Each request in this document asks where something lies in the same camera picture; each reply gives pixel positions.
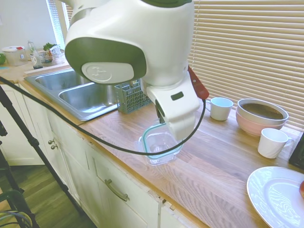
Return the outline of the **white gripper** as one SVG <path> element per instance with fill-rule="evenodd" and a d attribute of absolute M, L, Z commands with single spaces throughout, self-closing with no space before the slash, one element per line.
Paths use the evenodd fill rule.
<path fill-rule="evenodd" d="M 175 88 L 148 86 L 148 97 L 153 101 L 159 122 L 166 123 L 176 140 L 187 138 L 194 130 L 195 112 L 200 107 L 190 79 Z"/>

